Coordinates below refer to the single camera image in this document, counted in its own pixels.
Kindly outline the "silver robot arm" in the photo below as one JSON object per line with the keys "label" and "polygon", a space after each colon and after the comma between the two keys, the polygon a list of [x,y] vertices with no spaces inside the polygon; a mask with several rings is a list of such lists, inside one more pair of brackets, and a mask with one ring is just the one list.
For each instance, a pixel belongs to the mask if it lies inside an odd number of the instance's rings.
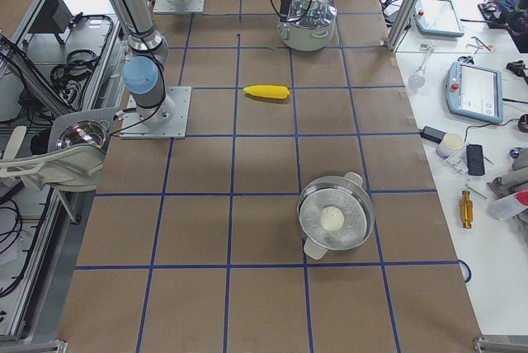
{"label": "silver robot arm", "polygon": [[164,126],[176,107],[164,82],[167,42],[155,28],[146,0],[115,0],[116,13],[129,33],[132,52],[122,70],[123,81],[135,102],[138,125]]}

